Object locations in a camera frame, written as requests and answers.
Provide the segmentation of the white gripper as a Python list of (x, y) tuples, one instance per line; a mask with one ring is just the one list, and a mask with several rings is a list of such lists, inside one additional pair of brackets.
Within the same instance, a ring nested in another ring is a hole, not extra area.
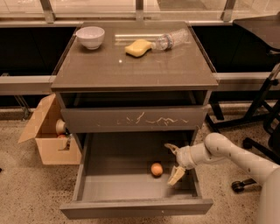
[(191, 148), (189, 146), (179, 148), (178, 146), (171, 143), (166, 143), (164, 146), (174, 155), (176, 155), (177, 163), (180, 165), (172, 167), (171, 176), (167, 182), (169, 186), (174, 186), (179, 180), (182, 179), (186, 170), (191, 170), (195, 167), (195, 163), (193, 162)]

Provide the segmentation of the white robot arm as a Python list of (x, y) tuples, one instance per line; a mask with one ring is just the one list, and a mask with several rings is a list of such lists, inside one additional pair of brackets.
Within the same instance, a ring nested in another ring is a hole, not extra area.
[(228, 158), (262, 187), (256, 224), (280, 224), (279, 164), (236, 146), (220, 133), (211, 133), (203, 143), (192, 146), (179, 148), (171, 143), (164, 146), (171, 150), (178, 163), (168, 179), (170, 186), (174, 186), (186, 170)]

